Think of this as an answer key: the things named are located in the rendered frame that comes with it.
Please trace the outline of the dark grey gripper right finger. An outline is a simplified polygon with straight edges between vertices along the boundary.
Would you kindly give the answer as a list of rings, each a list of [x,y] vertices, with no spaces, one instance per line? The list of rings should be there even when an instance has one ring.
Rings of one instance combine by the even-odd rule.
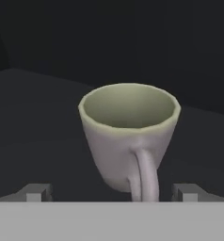
[[[224,202],[224,198],[208,193],[196,184],[174,184],[172,201],[182,202]]]

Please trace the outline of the pale grey mug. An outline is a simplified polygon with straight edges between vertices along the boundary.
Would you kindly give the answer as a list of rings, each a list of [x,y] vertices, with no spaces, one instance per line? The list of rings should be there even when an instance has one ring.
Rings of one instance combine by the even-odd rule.
[[[158,201],[157,170],[180,116],[177,99],[154,86],[119,83],[89,92],[78,109],[104,181],[133,201]]]

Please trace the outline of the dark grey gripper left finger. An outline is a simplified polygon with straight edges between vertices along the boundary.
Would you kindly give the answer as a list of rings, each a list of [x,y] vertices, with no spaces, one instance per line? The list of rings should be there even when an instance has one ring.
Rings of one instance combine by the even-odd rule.
[[[51,184],[28,184],[16,193],[0,198],[0,201],[52,201],[53,188]]]

